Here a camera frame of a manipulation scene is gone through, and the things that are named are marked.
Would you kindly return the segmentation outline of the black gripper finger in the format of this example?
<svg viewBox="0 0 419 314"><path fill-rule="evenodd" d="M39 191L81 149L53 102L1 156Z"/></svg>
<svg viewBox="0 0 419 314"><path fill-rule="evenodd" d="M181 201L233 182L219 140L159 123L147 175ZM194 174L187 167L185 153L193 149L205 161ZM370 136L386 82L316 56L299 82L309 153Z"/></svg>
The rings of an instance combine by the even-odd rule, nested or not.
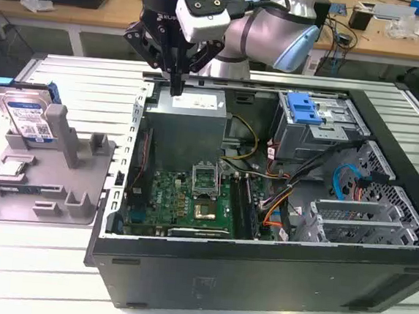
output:
<svg viewBox="0 0 419 314"><path fill-rule="evenodd" d="M137 21L130 23L124 39L154 69L160 69L170 83L170 94L177 95L178 70L168 26Z"/></svg>
<svg viewBox="0 0 419 314"><path fill-rule="evenodd" d="M182 95L186 75L191 72L198 72L204 68L207 63L214 59L225 44L223 41L209 40L202 45L197 43L182 42L181 55L178 72L177 95Z"/></svg>

